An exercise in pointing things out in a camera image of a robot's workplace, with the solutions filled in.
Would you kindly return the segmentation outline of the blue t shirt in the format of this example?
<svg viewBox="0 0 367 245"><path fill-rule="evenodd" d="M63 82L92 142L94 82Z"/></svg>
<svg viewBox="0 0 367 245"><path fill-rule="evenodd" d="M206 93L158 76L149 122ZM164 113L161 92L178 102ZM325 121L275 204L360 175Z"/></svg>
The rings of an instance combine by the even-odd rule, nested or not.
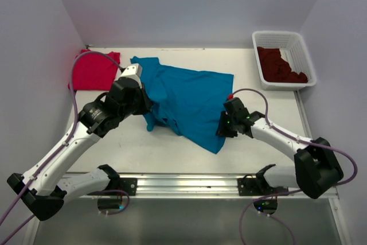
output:
<svg viewBox="0 0 367 245"><path fill-rule="evenodd" d="M225 143L216 134L224 102L232 93L232 74L162 65L156 57L131 58L142 67L141 82L152 101L144 115L147 131L167 126L205 150L217 154Z"/></svg>

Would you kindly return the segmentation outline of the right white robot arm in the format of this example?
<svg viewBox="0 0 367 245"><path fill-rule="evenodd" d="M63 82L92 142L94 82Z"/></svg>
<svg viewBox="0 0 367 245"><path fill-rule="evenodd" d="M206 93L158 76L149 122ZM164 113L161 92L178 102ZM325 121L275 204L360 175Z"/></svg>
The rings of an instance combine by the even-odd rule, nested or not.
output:
<svg viewBox="0 0 367 245"><path fill-rule="evenodd" d="M258 111L249 112L239 98L224 103L216 134L234 138L239 134L262 141L288 157L293 165L269 164L239 184L255 195L301 190L312 199L319 198L343 178L343 171L330 144L323 138L300 137L266 120Z"/></svg>

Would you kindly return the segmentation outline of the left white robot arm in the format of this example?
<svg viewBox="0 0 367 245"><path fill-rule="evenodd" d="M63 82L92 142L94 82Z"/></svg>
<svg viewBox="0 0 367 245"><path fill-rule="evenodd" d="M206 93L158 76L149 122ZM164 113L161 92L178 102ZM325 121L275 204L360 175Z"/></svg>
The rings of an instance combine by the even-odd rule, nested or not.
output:
<svg viewBox="0 0 367 245"><path fill-rule="evenodd" d="M120 122L130 115L144 115L150 109L150 99L138 76L118 78L108 92L83 107L63 139L38 164L25 173L13 173L7 183L41 221L50 219L66 202L80 196L118 193L120 177L109 165L67 180L63 176Z"/></svg>

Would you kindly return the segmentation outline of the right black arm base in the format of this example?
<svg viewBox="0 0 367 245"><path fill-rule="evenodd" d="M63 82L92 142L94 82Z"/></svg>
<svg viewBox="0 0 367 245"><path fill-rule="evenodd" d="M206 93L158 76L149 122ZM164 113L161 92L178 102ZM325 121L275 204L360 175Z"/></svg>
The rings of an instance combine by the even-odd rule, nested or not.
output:
<svg viewBox="0 0 367 245"><path fill-rule="evenodd" d="M259 170L255 174L246 174L242 178L237 178L237 189L239 196L265 196L271 194L278 194L288 192L288 188L279 186L271 187L265 180L264 174L275 164L270 164ZM266 215L273 215L278 208L278 197L272 196L267 199L261 199L252 203L256 211Z"/></svg>

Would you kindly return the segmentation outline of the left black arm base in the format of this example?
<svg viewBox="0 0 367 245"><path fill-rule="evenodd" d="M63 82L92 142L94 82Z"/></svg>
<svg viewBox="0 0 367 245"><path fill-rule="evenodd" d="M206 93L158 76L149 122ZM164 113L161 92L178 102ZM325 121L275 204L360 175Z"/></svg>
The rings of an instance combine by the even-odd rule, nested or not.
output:
<svg viewBox="0 0 367 245"><path fill-rule="evenodd" d="M130 197L136 195L137 178L121 177L108 165L100 165L98 168L108 177L107 187L98 192L98 195L109 197L97 200L98 210L107 216L123 212L130 204Z"/></svg>

